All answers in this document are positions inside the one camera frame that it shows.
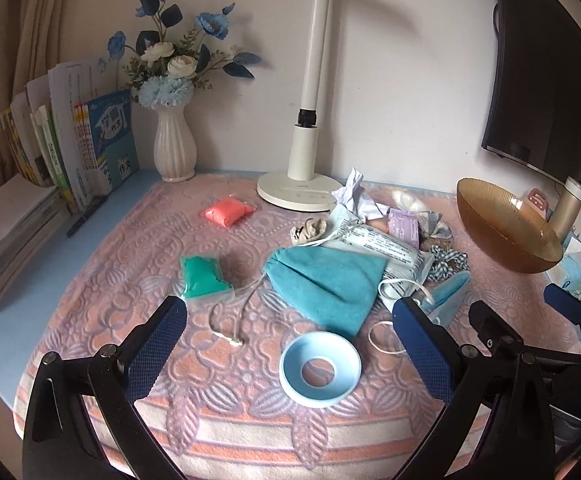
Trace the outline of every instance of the purple packet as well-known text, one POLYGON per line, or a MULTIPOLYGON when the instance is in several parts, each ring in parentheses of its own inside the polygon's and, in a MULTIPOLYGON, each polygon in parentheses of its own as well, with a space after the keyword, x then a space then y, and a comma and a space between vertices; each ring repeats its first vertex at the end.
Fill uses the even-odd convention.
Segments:
POLYGON ((417 215, 410 211, 389 211, 389 234, 408 245, 419 249, 419 224, 417 215))

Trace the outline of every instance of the flower arrangement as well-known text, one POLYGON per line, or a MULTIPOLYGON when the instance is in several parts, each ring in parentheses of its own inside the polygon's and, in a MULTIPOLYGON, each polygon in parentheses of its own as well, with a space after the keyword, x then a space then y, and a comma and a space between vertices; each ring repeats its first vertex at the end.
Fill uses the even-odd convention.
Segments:
POLYGON ((247 66, 260 63, 262 58, 244 52, 237 45, 228 52, 212 52, 205 44, 208 37, 226 39, 228 16, 235 4, 224 7, 218 14, 202 12, 187 34, 178 41, 167 41, 168 29, 184 18, 179 6, 166 7, 166 0, 139 0, 139 3, 135 15, 150 18, 157 30, 140 32, 135 47, 126 44, 126 35, 120 30, 108 41, 108 52, 111 59, 118 61, 126 49, 134 53, 124 70, 130 85, 139 91, 137 101, 142 106, 186 105, 195 89, 212 89, 208 76, 215 70, 223 70, 232 77, 254 79, 247 66))

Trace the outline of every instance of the white wall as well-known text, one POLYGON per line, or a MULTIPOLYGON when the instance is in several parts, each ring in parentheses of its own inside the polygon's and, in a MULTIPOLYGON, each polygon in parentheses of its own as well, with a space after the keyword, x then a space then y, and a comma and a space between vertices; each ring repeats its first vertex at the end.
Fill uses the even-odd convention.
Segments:
MULTIPOLYGON (((215 75, 187 119, 199 168, 270 171, 286 167, 296 121, 312 0, 169 0, 186 15, 237 2, 224 45, 261 54, 256 81, 215 75)), ((137 0, 66 0, 62 60, 101 54, 122 29, 134 42, 149 18, 137 0)), ((480 148, 493 87, 495 0, 332 0, 330 38, 318 110, 317 169, 368 180, 452 191, 472 176, 523 194, 552 182, 480 148)), ((151 165, 155 118, 140 110, 140 160, 151 165)), ((581 231, 581 217, 577 228, 581 231)))

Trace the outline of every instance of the black television screen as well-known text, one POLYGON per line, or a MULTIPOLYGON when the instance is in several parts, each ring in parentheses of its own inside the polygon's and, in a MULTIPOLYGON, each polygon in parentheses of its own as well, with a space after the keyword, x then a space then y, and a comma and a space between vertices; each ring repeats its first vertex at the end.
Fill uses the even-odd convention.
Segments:
POLYGON ((581 182, 581 28, 558 0, 499 0, 499 51, 482 147, 581 182))

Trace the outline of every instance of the white ribbed vase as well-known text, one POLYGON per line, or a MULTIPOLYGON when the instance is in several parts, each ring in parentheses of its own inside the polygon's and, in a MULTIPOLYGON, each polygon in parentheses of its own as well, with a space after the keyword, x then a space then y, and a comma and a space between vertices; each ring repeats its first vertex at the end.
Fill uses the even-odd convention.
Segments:
POLYGON ((197 146, 184 118, 184 105, 158 105, 155 166, 164 182, 182 182, 195 175, 197 146))

